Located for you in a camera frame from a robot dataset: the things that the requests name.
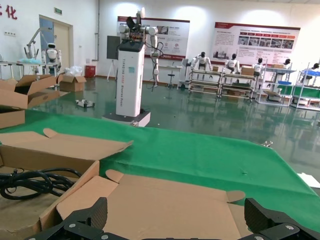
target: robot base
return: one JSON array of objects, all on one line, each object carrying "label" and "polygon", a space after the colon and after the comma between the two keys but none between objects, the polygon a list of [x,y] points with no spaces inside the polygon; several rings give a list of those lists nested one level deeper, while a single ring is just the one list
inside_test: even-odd
[{"label": "robot base", "polygon": [[115,111],[102,116],[102,119],[115,123],[133,125],[135,127],[145,127],[150,122],[151,112],[146,111],[136,117],[117,115]]}]

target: poster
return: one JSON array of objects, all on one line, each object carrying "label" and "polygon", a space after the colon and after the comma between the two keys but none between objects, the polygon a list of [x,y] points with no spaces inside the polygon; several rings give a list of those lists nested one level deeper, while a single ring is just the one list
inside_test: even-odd
[{"label": "poster", "polygon": [[216,22],[211,60],[224,64],[235,53],[244,65],[255,64],[258,58],[268,65],[282,64],[295,50],[299,31],[299,27]]},{"label": "poster", "polygon": [[[126,16],[118,16],[117,34],[119,33],[119,26],[126,24]],[[158,42],[163,43],[163,56],[160,59],[166,60],[182,60],[186,58],[190,21],[175,20],[175,19],[160,19],[160,18],[143,18],[142,24],[147,27],[158,28]],[[150,36],[147,38],[147,43],[151,44]],[[151,48],[146,47],[145,56],[149,57]]]}]

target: wall poster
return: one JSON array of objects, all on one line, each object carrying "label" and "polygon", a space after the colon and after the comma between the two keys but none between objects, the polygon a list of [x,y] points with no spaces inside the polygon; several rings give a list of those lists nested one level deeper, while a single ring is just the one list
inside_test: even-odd
[{"label": "wall poster", "polygon": [[224,64],[236,53],[244,65],[255,64],[258,58],[264,63],[282,64],[295,50],[299,31],[299,27],[216,22],[211,60]]},{"label": "wall poster", "polygon": [[[126,16],[118,16],[117,20],[117,34],[119,33],[119,26],[126,24]],[[163,57],[165,60],[182,60],[186,58],[190,21],[176,20],[176,19],[161,19],[161,18],[143,18],[142,24],[147,27],[158,28],[158,42],[163,43]],[[147,38],[147,43],[150,43],[150,37]],[[146,47],[145,56],[149,57],[151,48]]]}]

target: open cardboard box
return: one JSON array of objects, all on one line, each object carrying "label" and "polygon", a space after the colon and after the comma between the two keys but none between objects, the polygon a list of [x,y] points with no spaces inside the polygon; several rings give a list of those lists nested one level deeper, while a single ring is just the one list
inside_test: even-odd
[{"label": "open cardboard box", "polygon": [[192,184],[106,171],[94,176],[57,205],[65,219],[75,210],[107,198],[104,231],[130,240],[222,239],[252,234],[244,218],[241,191],[223,191]]},{"label": "open cardboard box", "polygon": [[46,89],[55,84],[50,75],[25,75],[19,82],[0,79],[0,129],[24,124],[24,109],[58,98],[58,91]]},{"label": "open cardboard box", "polygon": [[58,78],[58,81],[60,81],[60,91],[80,92],[85,90],[86,79],[84,76],[61,75],[61,77]]},{"label": "open cardboard box", "polygon": [[[56,205],[99,175],[99,160],[132,144],[59,134],[48,128],[43,132],[45,135],[32,131],[0,134],[0,173],[12,173],[15,168],[19,171],[72,168],[82,177],[61,197],[43,194],[30,200],[7,200],[0,196],[1,240],[23,240],[59,223]],[[76,177],[72,173],[58,173]],[[18,188],[14,194],[30,194],[30,190]]]}]

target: red chinese character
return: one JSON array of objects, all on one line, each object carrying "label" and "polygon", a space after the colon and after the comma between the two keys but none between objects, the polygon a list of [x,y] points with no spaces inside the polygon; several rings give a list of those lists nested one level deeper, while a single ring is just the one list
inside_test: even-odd
[{"label": "red chinese character", "polygon": [[14,20],[18,19],[16,16],[14,16],[16,13],[16,10],[12,6],[7,5],[5,11],[8,14],[8,18],[10,18],[10,16],[11,16],[11,18]]}]

